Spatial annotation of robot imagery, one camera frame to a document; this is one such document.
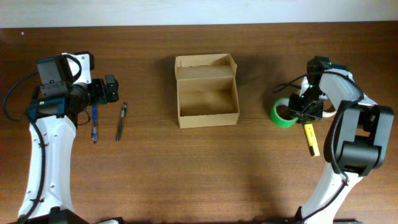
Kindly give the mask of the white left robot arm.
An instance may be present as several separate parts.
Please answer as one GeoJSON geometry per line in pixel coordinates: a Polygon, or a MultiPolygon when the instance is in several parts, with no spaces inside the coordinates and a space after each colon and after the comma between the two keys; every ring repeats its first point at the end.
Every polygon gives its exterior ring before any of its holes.
{"type": "Polygon", "coordinates": [[[89,52],[62,53],[36,64],[41,83],[25,111],[32,153],[20,223],[47,217],[53,208],[74,210],[70,173],[78,115],[88,106],[119,99],[114,75],[91,77],[95,65],[89,52]]]}

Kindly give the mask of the beige masking tape roll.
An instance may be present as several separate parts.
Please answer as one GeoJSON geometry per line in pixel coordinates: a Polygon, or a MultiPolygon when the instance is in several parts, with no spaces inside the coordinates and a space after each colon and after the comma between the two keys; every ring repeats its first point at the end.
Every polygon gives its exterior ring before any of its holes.
{"type": "Polygon", "coordinates": [[[322,111],[322,116],[324,118],[333,117],[335,114],[336,114],[336,109],[333,105],[331,105],[329,108],[322,111]]]}

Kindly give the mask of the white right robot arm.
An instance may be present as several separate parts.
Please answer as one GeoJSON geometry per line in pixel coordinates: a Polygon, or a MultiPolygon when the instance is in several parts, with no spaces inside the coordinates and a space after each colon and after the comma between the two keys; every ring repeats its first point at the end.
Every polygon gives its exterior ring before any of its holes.
{"type": "Polygon", "coordinates": [[[291,117],[302,124],[322,119],[326,99],[336,113],[323,146],[325,169],[295,222],[333,223],[351,189],[384,163],[394,112],[368,98],[347,66],[327,57],[309,60],[301,79],[300,93],[289,98],[291,117]]]}

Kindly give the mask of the yellow highlighter marker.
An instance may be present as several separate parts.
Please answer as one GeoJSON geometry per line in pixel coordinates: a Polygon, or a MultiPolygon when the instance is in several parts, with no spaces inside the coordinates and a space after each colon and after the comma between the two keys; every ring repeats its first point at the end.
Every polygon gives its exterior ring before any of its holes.
{"type": "Polygon", "coordinates": [[[305,131],[308,148],[309,148],[311,156],[313,156],[313,157],[319,156],[320,150],[318,148],[318,142],[317,142],[317,138],[315,135],[315,130],[313,128],[313,124],[311,124],[311,123],[304,124],[303,128],[305,131]]]}

